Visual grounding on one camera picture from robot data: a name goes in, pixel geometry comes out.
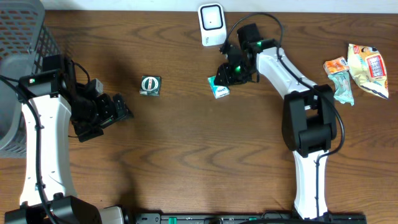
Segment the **wooden tabletop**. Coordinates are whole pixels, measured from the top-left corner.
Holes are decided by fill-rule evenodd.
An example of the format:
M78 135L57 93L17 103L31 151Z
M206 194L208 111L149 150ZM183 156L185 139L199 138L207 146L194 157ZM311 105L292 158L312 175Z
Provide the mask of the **wooden tabletop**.
M226 13L228 28L244 15ZM375 46L382 54L390 98L366 93L351 80L355 105L336 102L346 142L328 159L325 196L331 212L397 223L398 15L275 15L285 26L288 58L318 84L334 88L322 65L346 57L349 43ZM278 38L274 21L250 22L264 37ZM164 213L292 208L295 165L281 135L282 98L261 77L216 100L207 78L226 60L218 47L201 45L197 13L49 11L45 23L62 50L100 79L105 92L122 93L135 115L96 139L70 139L73 182L82 200ZM162 77L159 97L139 94L143 75ZM3 222L4 212L19 208L25 160L0 159L0 172Z

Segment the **white circle logo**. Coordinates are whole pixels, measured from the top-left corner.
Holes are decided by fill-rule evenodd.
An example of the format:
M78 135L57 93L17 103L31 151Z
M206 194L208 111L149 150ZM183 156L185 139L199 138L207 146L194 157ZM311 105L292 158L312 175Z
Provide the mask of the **white circle logo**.
M156 90L158 86L159 82L154 77L146 77L141 83L141 87L145 91Z

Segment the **white rectangular device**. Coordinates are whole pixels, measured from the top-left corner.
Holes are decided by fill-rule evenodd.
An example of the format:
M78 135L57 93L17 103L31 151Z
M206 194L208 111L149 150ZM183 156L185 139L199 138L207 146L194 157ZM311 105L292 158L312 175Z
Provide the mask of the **white rectangular device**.
M224 43L226 24L223 7L218 3L204 4L199 7L198 15L203 46Z

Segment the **plastic crate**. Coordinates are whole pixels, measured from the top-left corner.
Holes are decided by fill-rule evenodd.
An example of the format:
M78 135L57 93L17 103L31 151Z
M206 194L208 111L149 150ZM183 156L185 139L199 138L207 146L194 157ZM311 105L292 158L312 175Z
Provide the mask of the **plastic crate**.
M18 79L39 73L43 57L60 53L44 15L39 0L0 0L1 75ZM0 157L24 158L25 121L14 95L0 82Z

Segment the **white wall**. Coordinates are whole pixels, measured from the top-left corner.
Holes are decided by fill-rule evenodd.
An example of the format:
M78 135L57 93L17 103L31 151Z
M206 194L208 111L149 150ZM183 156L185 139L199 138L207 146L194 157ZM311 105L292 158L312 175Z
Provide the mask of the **white wall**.
M196 11L218 2L226 12L398 13L398 0L42 0L46 9Z

